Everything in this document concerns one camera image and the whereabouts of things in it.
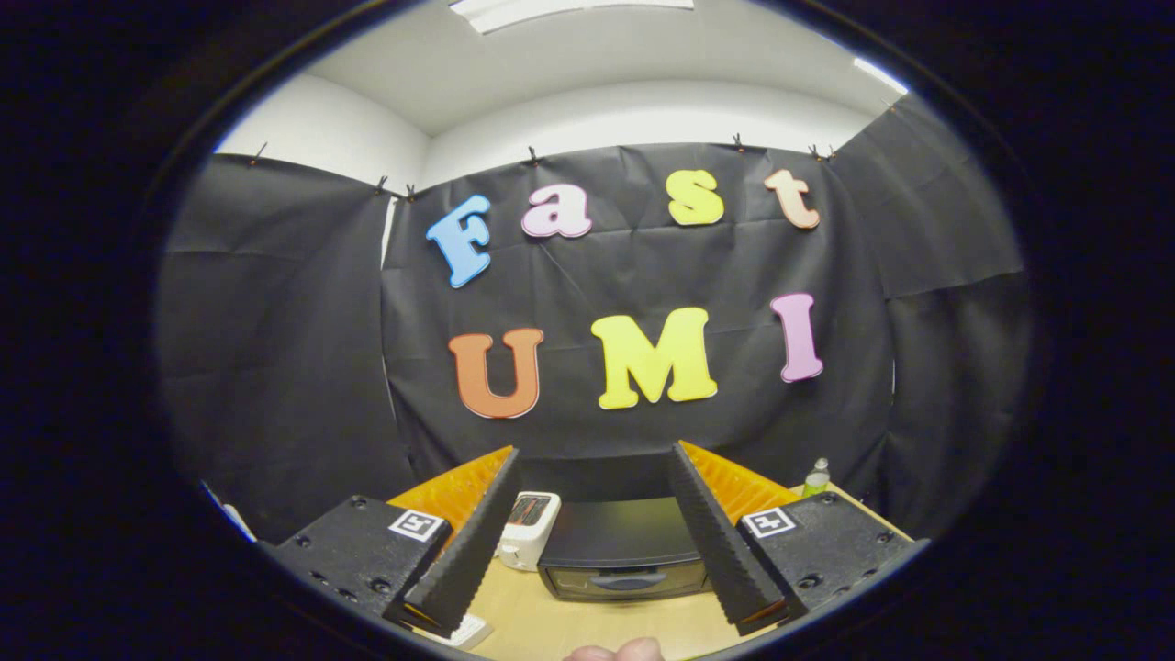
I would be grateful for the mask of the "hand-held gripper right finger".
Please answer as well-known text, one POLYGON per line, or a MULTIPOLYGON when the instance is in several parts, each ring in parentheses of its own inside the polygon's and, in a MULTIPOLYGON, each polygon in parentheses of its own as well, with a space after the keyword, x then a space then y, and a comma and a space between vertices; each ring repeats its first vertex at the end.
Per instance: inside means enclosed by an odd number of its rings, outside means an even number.
POLYGON ((798 497, 693 443, 674 443, 670 485, 723 614, 741 635, 817 618, 926 548, 838 490, 798 497))

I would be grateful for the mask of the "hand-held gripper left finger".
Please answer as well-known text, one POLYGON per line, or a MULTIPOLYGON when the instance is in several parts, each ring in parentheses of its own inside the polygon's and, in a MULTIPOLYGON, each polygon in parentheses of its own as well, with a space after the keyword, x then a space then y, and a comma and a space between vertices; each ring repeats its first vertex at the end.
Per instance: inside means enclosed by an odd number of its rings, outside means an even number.
POLYGON ((344 611, 445 638, 486 576, 518 490, 518 452, 496 448, 392 499, 349 497, 261 548, 344 611))

